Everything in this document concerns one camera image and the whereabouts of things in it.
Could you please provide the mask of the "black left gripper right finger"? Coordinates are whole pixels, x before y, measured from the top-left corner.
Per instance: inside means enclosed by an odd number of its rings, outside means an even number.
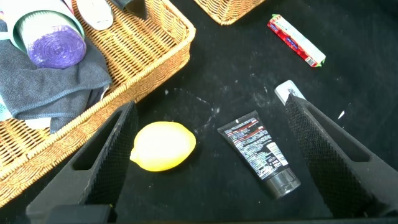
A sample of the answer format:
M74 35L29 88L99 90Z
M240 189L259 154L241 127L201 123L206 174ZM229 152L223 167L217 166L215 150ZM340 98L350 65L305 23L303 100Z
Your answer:
M309 101L289 95L289 127L332 214L397 215L397 171Z

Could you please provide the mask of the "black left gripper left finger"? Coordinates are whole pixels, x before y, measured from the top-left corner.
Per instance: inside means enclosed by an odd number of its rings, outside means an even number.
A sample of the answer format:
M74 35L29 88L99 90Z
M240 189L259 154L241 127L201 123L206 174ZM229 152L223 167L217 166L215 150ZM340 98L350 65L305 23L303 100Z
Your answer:
M58 205L115 206L123 187L133 138L135 102L119 107L27 206L30 218L43 218Z

